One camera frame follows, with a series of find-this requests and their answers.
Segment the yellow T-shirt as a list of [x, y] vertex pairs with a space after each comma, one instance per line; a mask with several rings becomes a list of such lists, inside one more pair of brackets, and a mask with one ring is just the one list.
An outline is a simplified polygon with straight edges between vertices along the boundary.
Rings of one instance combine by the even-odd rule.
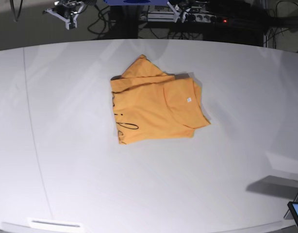
[[201, 110], [201, 87], [191, 77], [177, 79], [140, 55], [110, 81], [118, 142], [191, 138], [210, 125]]

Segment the white power strip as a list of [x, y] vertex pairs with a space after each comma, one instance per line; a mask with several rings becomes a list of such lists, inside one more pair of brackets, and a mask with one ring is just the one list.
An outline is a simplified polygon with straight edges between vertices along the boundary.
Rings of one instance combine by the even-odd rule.
[[174, 13], [174, 12], [158, 12], [152, 11], [143, 13], [140, 16], [141, 21], [148, 22], [198, 22], [198, 23], [222, 23], [227, 24], [228, 18], [223, 16], [215, 16], [203, 13]]

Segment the white flat strip on table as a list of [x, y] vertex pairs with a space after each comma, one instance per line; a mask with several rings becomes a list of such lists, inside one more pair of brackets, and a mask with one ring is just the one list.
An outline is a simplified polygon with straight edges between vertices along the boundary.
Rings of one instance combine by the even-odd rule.
[[29, 224], [40, 223], [40, 224], [52, 224], [52, 225], [69, 226], [69, 227], [82, 227], [83, 226], [81, 223], [78, 223], [78, 222], [49, 220], [49, 219], [41, 219], [41, 218], [34, 218], [34, 217], [28, 217], [27, 221], [29, 222]]

